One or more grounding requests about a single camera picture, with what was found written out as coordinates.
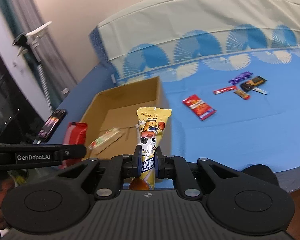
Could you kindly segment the green rice cracker pack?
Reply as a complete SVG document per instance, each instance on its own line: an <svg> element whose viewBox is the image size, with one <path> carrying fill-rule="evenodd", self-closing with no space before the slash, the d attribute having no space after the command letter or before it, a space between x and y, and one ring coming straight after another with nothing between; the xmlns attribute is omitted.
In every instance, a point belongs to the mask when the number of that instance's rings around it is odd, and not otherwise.
<svg viewBox="0 0 300 240"><path fill-rule="evenodd" d="M122 136L123 132L116 127L107 130L103 135L91 142L88 146L88 150L90 151L90 157L96 157L115 141L119 140Z"/></svg>

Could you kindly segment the yellow cartoon snack pack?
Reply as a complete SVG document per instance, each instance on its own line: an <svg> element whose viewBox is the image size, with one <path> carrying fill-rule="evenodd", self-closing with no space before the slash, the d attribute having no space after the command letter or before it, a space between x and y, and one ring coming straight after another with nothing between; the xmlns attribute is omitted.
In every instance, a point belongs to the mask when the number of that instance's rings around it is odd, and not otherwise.
<svg viewBox="0 0 300 240"><path fill-rule="evenodd" d="M141 146L141 174L132 179L130 190L153 190L155 186L155 151L162 140L171 109L139 107L139 137Z"/></svg>

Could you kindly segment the red square snack packet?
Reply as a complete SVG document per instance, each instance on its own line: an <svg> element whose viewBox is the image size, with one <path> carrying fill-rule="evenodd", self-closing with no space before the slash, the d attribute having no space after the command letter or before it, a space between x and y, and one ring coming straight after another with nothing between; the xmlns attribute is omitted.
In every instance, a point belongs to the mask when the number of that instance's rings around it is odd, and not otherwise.
<svg viewBox="0 0 300 240"><path fill-rule="evenodd" d="M70 122L66 129L63 144L64 145L84 145L86 139L86 132L88 129L88 124L85 122ZM82 157L75 159L68 159L62 162L60 169L67 168L76 163L79 163Z"/></svg>

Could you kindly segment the red chip packet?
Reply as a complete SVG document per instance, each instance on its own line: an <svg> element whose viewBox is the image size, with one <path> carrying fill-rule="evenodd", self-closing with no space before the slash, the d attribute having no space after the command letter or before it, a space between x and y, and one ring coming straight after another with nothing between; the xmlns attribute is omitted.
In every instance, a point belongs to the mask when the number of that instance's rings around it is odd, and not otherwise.
<svg viewBox="0 0 300 240"><path fill-rule="evenodd" d="M183 100L183 104L187 106L200 120L205 120L216 113L216 110L203 101L196 94L193 94Z"/></svg>

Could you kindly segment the thin red snack stick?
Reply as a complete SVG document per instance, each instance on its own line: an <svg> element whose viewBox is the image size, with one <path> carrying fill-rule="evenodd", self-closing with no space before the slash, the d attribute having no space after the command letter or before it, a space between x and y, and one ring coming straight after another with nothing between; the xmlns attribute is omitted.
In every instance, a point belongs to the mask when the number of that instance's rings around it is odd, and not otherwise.
<svg viewBox="0 0 300 240"><path fill-rule="evenodd" d="M232 86L228 86L228 87L224 87L224 88L221 88L221 89L214 90L213 93L215 95L218 95L218 94L222 94L222 93L225 93L225 92L233 91L233 90L236 90L236 89L237 89L237 86L236 85L232 85Z"/></svg>

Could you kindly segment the small red brown candy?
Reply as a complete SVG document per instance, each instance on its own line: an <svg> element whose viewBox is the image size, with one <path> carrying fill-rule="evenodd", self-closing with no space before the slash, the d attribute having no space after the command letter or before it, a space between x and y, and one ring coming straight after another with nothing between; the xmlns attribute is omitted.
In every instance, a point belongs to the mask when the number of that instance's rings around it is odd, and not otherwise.
<svg viewBox="0 0 300 240"><path fill-rule="evenodd" d="M235 90L234 93L238 95L240 98L242 98L243 100L248 100L250 98L250 95L241 89Z"/></svg>

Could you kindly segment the black gold snack pouch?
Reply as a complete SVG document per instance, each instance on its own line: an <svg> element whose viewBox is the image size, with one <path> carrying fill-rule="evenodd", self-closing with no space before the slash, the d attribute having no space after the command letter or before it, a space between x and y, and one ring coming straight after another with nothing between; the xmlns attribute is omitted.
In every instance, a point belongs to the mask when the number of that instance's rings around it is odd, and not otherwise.
<svg viewBox="0 0 300 240"><path fill-rule="evenodd" d="M240 87L243 91L248 92L248 91L252 90L253 88L258 87L259 85L264 84L266 81L267 80L264 79L263 77L256 76L256 77L240 84Z"/></svg>

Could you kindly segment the purple chocolate bar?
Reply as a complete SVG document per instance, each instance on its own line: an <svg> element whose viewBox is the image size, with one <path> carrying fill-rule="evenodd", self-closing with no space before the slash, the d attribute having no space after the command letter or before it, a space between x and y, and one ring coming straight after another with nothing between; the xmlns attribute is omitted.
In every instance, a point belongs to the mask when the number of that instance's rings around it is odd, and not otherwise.
<svg viewBox="0 0 300 240"><path fill-rule="evenodd" d="M236 76L235 78L229 80L229 83L231 83L232 85L236 85L240 82L242 82L243 80L248 79L249 77L252 76L252 73L247 71L247 72L242 72L241 74L239 74L238 76Z"/></svg>

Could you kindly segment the silver blue snack stick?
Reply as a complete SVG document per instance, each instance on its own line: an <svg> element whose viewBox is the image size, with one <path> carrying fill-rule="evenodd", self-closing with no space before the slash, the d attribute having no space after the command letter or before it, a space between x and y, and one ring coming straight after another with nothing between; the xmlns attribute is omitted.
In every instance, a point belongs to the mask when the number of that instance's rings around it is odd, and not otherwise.
<svg viewBox="0 0 300 240"><path fill-rule="evenodd" d="M267 94L268 94L267 91L265 91L265 90L263 90L263 89L260 89L260 88L258 88L258 87L253 87L251 90L252 90L252 91L255 91L255 92L258 92L258 93L260 93L260 94L263 94L263 95L267 95Z"/></svg>

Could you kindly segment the black smartphone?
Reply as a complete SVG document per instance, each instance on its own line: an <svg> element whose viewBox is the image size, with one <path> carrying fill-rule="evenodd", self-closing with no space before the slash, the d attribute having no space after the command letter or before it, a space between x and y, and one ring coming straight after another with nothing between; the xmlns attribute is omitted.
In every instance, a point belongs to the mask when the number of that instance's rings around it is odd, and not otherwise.
<svg viewBox="0 0 300 240"><path fill-rule="evenodd" d="M40 129L37 140L48 142L66 115L67 111L65 109L55 110Z"/></svg>

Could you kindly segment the brown cardboard box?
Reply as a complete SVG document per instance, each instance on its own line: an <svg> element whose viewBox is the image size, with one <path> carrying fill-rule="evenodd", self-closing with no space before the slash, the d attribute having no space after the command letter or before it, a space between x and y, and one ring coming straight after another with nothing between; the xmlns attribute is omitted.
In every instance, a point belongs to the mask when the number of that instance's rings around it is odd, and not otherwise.
<svg viewBox="0 0 300 240"><path fill-rule="evenodd" d="M139 107L170 109L162 83L158 77L128 83L98 93L84 113L81 121L88 124L85 146L88 146L107 130L118 128L123 136L102 151L96 158L109 160L122 154L133 154L140 144L138 116ZM169 154L171 149L171 125L169 117L160 148Z"/></svg>

